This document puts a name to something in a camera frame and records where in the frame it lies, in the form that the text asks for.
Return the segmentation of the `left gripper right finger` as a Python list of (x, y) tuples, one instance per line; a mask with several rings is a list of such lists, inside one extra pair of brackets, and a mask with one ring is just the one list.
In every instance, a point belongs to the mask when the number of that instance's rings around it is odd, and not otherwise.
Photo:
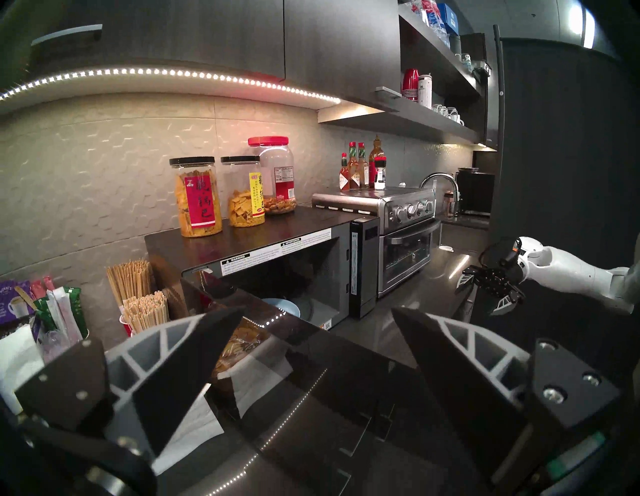
[(622, 392), (549, 338), (527, 352), (488, 329), (392, 309), (418, 367), (493, 494), (575, 494), (594, 472)]

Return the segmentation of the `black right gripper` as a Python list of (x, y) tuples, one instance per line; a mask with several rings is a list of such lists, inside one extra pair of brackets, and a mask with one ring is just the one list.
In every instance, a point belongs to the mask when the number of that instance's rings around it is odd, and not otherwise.
[(520, 270), (516, 259), (499, 259), (497, 266), (469, 266), (461, 272), (461, 289), (477, 285), (499, 301), (492, 316), (502, 316), (524, 302), (526, 295), (519, 289), (516, 272)]

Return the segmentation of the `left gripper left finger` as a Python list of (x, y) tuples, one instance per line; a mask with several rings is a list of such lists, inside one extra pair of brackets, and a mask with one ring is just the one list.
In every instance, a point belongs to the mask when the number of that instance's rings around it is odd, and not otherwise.
[(159, 324), (107, 352), (98, 338), (72, 345), (15, 392), (19, 430), (59, 446), (132, 441), (139, 455), (158, 457), (244, 315), (231, 306)]

